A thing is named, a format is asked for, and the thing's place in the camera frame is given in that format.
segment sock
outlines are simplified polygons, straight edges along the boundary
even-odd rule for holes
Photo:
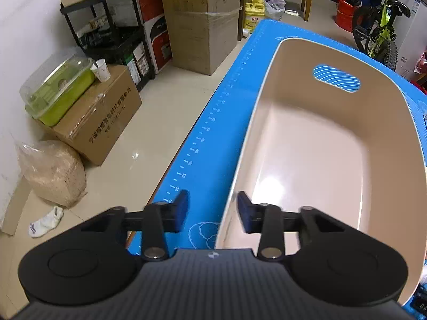
[[[63,214],[64,210],[61,207],[53,207],[53,209],[46,216],[29,224],[28,234],[33,238],[45,235],[50,230],[53,230],[58,226]]]

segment floor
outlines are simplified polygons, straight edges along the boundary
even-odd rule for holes
[[[288,9],[299,10],[295,0],[286,1]],[[334,23],[335,13],[335,2],[313,0],[308,22],[289,14],[284,14],[282,21],[354,47],[352,34]],[[169,64],[150,81],[140,93],[141,108],[104,164],[101,167],[87,165],[87,195],[65,210],[55,230],[36,239],[28,236],[28,225],[48,213],[51,205],[30,193],[16,234],[0,233],[0,315],[9,318],[28,302],[17,270],[21,258],[32,247],[110,207],[142,209],[245,41],[238,42],[212,76]]]

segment white line drawing on mat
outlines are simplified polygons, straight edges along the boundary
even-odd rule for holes
[[[188,230],[188,240],[193,246],[197,249],[194,239],[196,235],[200,235],[206,241],[206,247],[208,249],[215,248],[216,234],[218,233],[219,223],[214,223],[212,221],[202,221],[191,226]]]

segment white cup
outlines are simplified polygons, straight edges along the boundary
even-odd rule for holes
[[[100,80],[100,82],[108,81],[111,75],[110,75],[110,72],[108,71],[108,67],[107,67],[107,64],[105,63],[105,59],[97,60],[97,66],[93,64],[90,69],[95,74],[95,76]]]

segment bicycle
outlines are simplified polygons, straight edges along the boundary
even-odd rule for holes
[[[376,7],[357,8],[352,20],[353,37],[359,51],[393,71],[398,59],[393,23],[401,15],[411,17],[411,11],[405,4],[399,0],[384,0]]]

